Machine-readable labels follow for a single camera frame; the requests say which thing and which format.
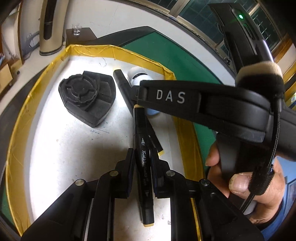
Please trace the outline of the blue sleeve forearm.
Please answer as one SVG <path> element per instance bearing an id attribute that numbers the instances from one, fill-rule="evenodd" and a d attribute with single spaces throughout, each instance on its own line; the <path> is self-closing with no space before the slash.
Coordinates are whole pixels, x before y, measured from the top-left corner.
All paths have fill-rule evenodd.
<path id="1" fill-rule="evenodd" d="M 271 212 L 271 217 L 261 227 L 265 240 L 270 240 L 287 220 L 288 215 L 294 213 L 292 206 L 295 202 L 295 162 L 277 156 L 273 167 L 274 178 L 263 194 L 263 197 L 267 198 L 264 205 Z"/>

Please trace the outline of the person right hand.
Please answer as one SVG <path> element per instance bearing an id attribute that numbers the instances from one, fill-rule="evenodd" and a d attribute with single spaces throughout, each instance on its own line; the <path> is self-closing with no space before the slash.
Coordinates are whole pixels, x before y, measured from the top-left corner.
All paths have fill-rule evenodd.
<path id="1" fill-rule="evenodd" d="M 210 167 L 208 179 L 226 197 L 229 197 L 231 193 L 242 199 L 248 198 L 251 194 L 254 195 L 254 200 L 257 201 L 257 206 L 249 218 L 253 224 L 266 224 L 276 216 L 280 210 L 280 205 L 285 192 L 285 178 L 278 158 L 274 159 L 273 179 L 269 185 L 264 185 L 264 188 L 266 189 L 265 191 L 263 191 L 262 188 L 255 186 L 253 178 L 259 175 L 258 172 L 256 172 L 255 175 L 252 172 L 234 174 L 230 181 L 226 182 L 222 177 L 220 154 L 217 143 L 214 143 L 210 147 L 205 164 Z"/>

